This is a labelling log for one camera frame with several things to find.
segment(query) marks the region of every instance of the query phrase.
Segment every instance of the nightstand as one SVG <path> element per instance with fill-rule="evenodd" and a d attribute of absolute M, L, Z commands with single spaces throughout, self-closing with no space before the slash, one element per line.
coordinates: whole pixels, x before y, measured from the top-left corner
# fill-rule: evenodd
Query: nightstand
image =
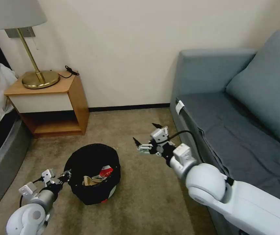
<path fill-rule="evenodd" d="M 89 110 L 79 76 L 61 77 L 53 86 L 27 89 L 21 76 L 5 92 L 21 119 L 35 138 L 61 135 L 84 135 Z M 60 71 L 67 77 L 69 72 Z"/>

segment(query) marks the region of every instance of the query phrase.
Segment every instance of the sofa cushion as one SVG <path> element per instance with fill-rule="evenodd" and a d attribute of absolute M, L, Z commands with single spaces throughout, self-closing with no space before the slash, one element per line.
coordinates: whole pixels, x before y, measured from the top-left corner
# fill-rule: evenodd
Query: sofa cushion
<path fill-rule="evenodd" d="M 248 182 L 280 199 L 280 143 L 254 116 L 227 93 L 190 94 L 177 97 L 181 111 L 200 130 L 230 177 Z"/>
<path fill-rule="evenodd" d="M 280 31 L 275 32 L 226 91 L 280 139 Z"/>

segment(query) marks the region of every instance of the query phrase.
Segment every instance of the wall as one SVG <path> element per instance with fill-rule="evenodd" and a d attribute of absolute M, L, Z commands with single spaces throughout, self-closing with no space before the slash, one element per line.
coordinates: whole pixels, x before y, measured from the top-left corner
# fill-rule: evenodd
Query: wall
<path fill-rule="evenodd" d="M 260 47 L 280 29 L 279 0 L 40 0 L 48 22 L 27 43 L 45 70 L 78 69 L 90 107 L 166 103 L 182 49 Z M 32 65 L 0 30 L 19 74 Z"/>

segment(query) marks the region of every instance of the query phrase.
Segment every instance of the carpet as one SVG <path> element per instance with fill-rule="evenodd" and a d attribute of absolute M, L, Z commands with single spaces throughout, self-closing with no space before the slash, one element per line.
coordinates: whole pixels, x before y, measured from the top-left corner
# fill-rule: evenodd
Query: carpet
<path fill-rule="evenodd" d="M 18 209 L 18 189 L 53 168 L 62 173 L 69 156 L 80 147 L 103 143 L 116 149 L 121 182 L 106 202 L 85 206 L 64 184 L 54 203 L 54 216 L 44 235 L 212 235 L 216 234 L 208 210 L 189 198 L 163 158 L 139 154 L 132 137 L 147 143 L 155 129 L 176 132 L 169 109 L 141 109 L 91 113 L 84 136 L 39 138 L 32 141 L 13 183 L 0 201 L 0 235 L 10 215 Z M 43 183 L 36 183 L 38 188 Z"/>

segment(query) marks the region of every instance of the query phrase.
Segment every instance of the wastebasket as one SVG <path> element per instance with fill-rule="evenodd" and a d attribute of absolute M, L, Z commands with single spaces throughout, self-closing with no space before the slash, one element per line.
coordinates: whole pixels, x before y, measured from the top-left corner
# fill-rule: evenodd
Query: wastebasket
<path fill-rule="evenodd" d="M 103 167 L 110 166 L 112 172 L 100 183 L 85 186 L 84 177 L 93 178 Z M 90 144 L 75 151 L 67 160 L 64 171 L 71 169 L 68 184 L 72 192 L 86 205 L 97 204 L 108 199 L 120 181 L 120 164 L 115 149 L 104 144 Z"/>

